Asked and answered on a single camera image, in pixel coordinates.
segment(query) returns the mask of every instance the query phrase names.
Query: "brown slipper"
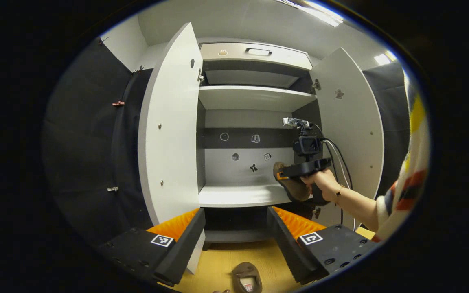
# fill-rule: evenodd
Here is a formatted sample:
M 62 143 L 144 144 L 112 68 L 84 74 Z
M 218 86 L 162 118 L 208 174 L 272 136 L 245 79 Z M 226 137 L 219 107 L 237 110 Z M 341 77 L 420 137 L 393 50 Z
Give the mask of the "brown slipper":
M 242 262 L 231 272 L 234 289 L 238 293 L 261 293 L 262 281 L 258 269 L 250 262 Z
M 282 162 L 274 163 L 272 174 L 274 175 L 274 179 L 283 186 L 289 199 L 291 201 L 306 201 L 309 199 L 310 192 L 307 189 L 307 185 L 305 185 L 300 178 L 290 179 L 283 177 L 282 170 L 284 167 L 288 166 Z

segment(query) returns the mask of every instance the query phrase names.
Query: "striped shirt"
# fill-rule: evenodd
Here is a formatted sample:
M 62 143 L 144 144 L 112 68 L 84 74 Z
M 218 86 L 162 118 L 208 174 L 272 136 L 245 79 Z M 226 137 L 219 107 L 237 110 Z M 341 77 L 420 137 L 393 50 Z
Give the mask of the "striped shirt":
M 373 241 L 392 235 L 409 215 L 421 195 L 430 159 L 430 131 L 419 92 L 410 84 L 406 73 L 405 91 L 410 112 L 410 144 L 399 171 L 398 180 L 385 195 L 377 198 L 379 228 Z

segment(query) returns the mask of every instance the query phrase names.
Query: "black curtain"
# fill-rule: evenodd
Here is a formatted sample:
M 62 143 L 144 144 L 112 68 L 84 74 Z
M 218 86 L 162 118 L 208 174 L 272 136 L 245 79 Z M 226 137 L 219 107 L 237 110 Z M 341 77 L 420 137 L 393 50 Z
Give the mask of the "black curtain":
M 60 78 L 47 106 L 42 159 L 50 191 L 90 245 L 152 226 L 138 177 L 138 116 L 151 72 L 132 74 L 100 39 Z M 124 101 L 125 105 L 112 106 Z M 118 186 L 118 191 L 107 188 Z
M 385 137 L 385 160 L 377 197 L 384 195 L 399 176 L 410 142 L 410 118 L 399 62 L 374 67 L 363 74 L 376 97 Z

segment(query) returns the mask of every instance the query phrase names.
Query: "person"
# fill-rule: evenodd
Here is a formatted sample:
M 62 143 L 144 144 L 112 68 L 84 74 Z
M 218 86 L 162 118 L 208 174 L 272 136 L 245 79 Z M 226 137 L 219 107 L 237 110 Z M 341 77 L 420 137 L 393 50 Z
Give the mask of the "person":
M 376 232 L 373 241 L 387 239 L 404 222 L 419 199 L 430 161 L 428 120 L 421 96 L 405 76 L 405 91 L 410 112 L 409 150 L 403 161 L 398 179 L 385 195 L 373 200 L 340 185 L 330 169 L 302 177 L 311 189 L 316 184 L 326 201 L 334 202 L 369 230 Z

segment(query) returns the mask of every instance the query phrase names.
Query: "cabinet door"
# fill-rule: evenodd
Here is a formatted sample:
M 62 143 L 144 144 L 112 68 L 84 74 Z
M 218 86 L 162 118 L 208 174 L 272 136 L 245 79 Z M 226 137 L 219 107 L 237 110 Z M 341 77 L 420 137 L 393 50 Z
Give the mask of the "cabinet door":
M 153 69 L 138 125 L 138 169 L 154 225 L 199 207 L 196 132 L 201 70 L 197 39 L 187 23 Z M 202 232 L 188 265 L 192 272 L 204 239 Z
M 374 93 L 361 69 L 343 48 L 323 58 L 310 70 L 310 74 L 313 83 L 318 80 L 321 87 L 320 90 L 316 89 L 316 95 L 324 135 L 341 150 L 352 176 L 354 190 L 374 198 L 381 180 L 384 158 L 383 124 Z M 340 161 L 331 151 L 339 182 L 346 186 Z M 328 157 L 327 151 L 324 151 L 324 156 Z M 333 204 L 325 208 L 333 211 L 325 213 L 327 219 L 322 219 L 320 215 L 320 223 L 326 226 L 339 223 L 339 208 Z M 350 215 L 344 217 L 344 224 L 352 228 Z

